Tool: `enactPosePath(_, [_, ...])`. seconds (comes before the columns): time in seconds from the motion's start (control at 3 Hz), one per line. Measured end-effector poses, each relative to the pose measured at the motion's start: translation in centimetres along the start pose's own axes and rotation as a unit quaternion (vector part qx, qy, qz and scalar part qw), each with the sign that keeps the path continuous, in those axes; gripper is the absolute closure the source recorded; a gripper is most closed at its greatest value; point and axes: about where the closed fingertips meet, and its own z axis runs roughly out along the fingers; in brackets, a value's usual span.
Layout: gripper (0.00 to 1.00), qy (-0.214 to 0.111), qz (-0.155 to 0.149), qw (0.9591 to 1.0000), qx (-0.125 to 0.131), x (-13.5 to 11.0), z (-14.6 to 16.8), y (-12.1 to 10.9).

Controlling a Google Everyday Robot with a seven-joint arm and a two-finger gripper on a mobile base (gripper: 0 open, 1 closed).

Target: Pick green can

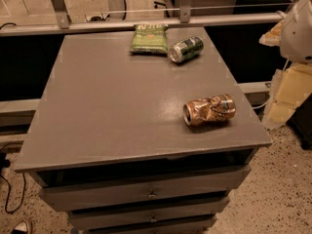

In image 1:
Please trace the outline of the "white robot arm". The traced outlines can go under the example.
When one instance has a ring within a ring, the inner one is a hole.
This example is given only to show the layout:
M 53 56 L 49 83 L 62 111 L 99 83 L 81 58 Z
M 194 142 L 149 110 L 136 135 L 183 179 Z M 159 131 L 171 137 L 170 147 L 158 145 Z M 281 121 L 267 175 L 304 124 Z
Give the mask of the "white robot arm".
M 280 53 L 292 62 L 312 62 L 312 0 L 298 0 L 286 15 Z

